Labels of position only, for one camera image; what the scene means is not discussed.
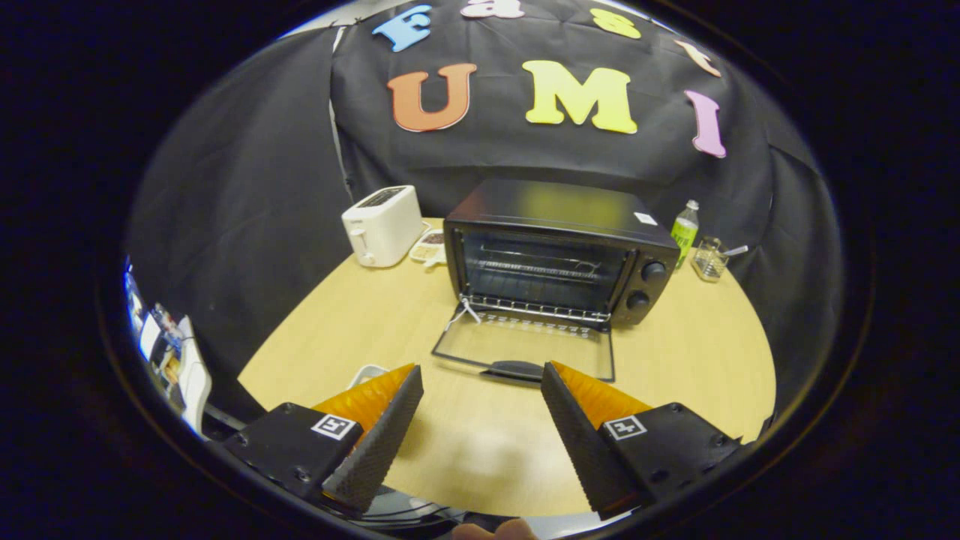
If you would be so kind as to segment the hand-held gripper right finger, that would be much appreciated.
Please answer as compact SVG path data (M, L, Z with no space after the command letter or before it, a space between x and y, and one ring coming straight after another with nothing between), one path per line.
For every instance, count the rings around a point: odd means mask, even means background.
M559 362L543 367L539 388L603 518L686 495L742 447L685 404L649 406Z

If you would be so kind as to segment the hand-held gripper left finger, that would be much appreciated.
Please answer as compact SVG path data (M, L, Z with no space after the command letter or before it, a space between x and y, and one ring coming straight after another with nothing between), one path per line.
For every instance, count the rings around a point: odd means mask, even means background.
M405 364L316 406L279 404L223 447L299 499L359 516L386 479L422 396L421 367Z

